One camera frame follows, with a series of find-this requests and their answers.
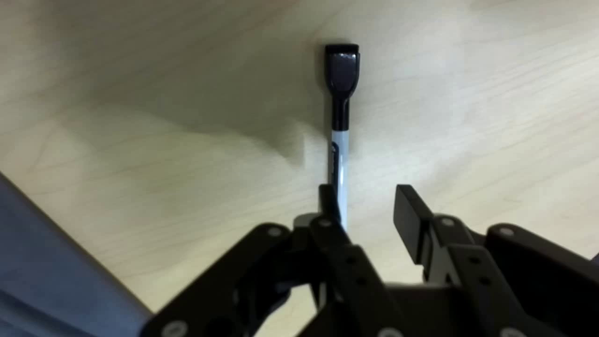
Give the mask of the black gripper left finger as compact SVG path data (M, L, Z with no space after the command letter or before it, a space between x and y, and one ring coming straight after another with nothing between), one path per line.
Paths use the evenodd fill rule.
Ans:
M140 337L252 337L297 286L316 301L299 337L378 337L387 327L385 288L340 228L331 185L318 187L318 203L291 228L254 226L155 312Z

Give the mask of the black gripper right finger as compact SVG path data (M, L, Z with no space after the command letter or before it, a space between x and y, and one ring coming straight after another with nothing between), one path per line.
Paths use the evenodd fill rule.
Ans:
M422 280L456 289L482 337L599 337L599 265L518 224L477 233L394 187L394 228Z

